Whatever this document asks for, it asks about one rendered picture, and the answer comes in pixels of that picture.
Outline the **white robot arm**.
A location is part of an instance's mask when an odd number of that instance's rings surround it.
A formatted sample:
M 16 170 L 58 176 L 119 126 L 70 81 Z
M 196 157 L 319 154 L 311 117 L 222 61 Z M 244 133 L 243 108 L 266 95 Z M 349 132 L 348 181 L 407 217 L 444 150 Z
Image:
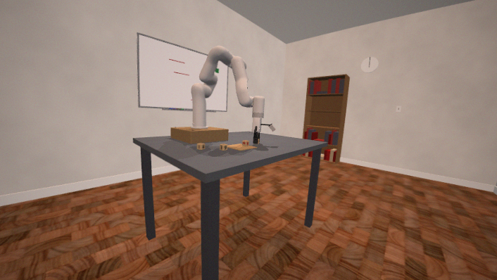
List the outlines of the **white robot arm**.
M 218 82 L 218 76 L 213 74 L 218 66 L 218 61 L 232 68 L 240 105 L 247 108 L 253 107 L 252 117 L 264 117 L 265 98 L 262 96 L 249 97 L 245 61 L 241 57 L 233 56 L 227 52 L 225 47 L 215 46 L 210 50 L 199 75 L 199 79 L 205 83 L 196 83 L 191 87 L 193 106 L 193 126 L 191 128 L 208 128 L 206 126 L 206 98 L 211 96 Z

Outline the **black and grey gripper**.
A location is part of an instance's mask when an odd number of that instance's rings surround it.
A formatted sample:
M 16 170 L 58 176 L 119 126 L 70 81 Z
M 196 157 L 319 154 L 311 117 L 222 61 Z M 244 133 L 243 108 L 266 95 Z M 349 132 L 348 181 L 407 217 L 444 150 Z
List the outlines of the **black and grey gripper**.
M 260 142 L 260 132 L 263 117 L 253 117 L 253 125 L 252 125 L 252 133 L 253 135 L 253 143 L 258 144 L 258 140 Z

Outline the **orange flat mat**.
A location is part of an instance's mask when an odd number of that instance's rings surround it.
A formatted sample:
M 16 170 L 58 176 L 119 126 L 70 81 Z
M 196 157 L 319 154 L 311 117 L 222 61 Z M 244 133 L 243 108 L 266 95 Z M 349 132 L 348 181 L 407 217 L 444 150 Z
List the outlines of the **orange flat mat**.
M 227 147 L 238 150 L 238 151 L 244 151 L 244 150 L 256 148 L 255 146 L 242 146 L 242 144 L 233 144 L 233 145 L 228 145 Z

